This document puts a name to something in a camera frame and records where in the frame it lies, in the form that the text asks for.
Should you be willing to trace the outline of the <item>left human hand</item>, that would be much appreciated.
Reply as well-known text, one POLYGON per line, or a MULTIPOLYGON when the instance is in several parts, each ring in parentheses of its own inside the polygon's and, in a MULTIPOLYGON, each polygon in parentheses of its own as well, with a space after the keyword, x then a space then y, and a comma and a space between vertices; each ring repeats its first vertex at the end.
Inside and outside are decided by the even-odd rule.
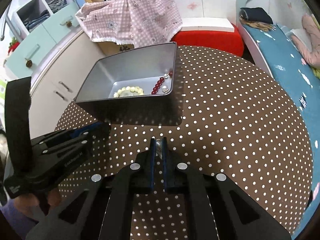
MULTIPOLYGON (((57 207, 62 201, 61 194, 58 188, 53 189, 47 195, 47 203, 49 204, 49 210, 57 207)), ((14 199, 14 207, 29 218, 33 218, 32 208, 39 206, 40 202, 38 198, 31 193, 20 195, 14 199)))

